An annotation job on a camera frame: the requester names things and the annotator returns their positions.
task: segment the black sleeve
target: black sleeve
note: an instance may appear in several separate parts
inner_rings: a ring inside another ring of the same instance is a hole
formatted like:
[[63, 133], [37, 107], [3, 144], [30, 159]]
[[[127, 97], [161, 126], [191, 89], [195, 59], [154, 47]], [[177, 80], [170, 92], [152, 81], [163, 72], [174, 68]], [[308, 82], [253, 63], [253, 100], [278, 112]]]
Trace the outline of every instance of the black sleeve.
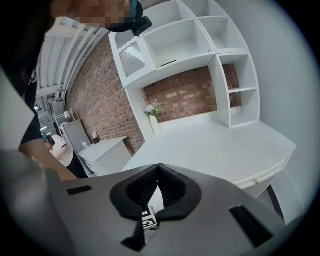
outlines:
[[28, 86], [26, 92], [25, 92], [25, 98], [24, 101], [27, 104], [27, 106], [32, 110], [34, 113], [34, 118], [29, 125], [28, 129], [26, 130], [22, 142], [27, 143], [36, 139], [42, 139], [41, 135], [41, 127], [40, 127], [40, 122], [38, 118], [38, 113], [35, 110], [35, 103], [36, 103], [36, 95], [37, 95], [37, 86], [38, 82], [32, 83]]

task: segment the teal cap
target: teal cap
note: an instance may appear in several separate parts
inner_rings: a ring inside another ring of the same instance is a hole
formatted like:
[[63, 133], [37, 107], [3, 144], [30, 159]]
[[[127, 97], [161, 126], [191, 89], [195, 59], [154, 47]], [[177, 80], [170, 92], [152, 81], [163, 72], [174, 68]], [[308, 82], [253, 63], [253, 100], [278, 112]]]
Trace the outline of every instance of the teal cap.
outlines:
[[46, 139], [48, 136], [44, 132], [41, 132], [41, 134], [42, 134], [42, 139], [43, 139], [44, 143], [46, 143]]

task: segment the person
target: person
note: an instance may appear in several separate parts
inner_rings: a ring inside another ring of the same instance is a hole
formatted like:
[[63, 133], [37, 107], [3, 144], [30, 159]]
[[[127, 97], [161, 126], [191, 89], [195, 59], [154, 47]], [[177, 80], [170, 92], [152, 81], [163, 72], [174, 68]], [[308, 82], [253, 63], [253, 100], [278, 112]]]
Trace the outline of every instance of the person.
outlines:
[[50, 136], [42, 132], [42, 138], [46, 148], [63, 166], [67, 167], [78, 179], [88, 178], [76, 153], [68, 147], [63, 137]]
[[[37, 82], [31, 82], [32, 73], [42, 49], [45, 35], [56, 18], [68, 17], [89, 26], [111, 28], [130, 17], [130, 0], [28, 0], [8, 1], [5, 9], [14, 16], [15, 28], [5, 25], [2, 33], [0, 65], [11, 84], [33, 111], [34, 119], [29, 125], [19, 150], [33, 158], [44, 168], [55, 170], [62, 181], [74, 180], [76, 176], [47, 150], [40, 132], [35, 102]], [[8, 18], [1, 16], [1, 24]]]

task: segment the brick wall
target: brick wall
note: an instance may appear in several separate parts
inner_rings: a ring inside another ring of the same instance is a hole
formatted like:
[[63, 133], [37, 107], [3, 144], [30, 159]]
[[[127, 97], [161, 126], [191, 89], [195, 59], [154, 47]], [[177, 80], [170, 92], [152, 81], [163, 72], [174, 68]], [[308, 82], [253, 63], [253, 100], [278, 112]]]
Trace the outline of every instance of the brick wall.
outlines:
[[[239, 88], [234, 65], [224, 65], [230, 89]], [[155, 82], [143, 89], [144, 100], [163, 103], [162, 113], [156, 118], [159, 123], [217, 111], [217, 101], [208, 67], [196, 68]], [[231, 107], [241, 106], [238, 94], [230, 95]]]
[[67, 98], [88, 137], [97, 131], [101, 140], [127, 136], [124, 144], [134, 155], [144, 137], [121, 84], [106, 35], [92, 51], [79, 71]]

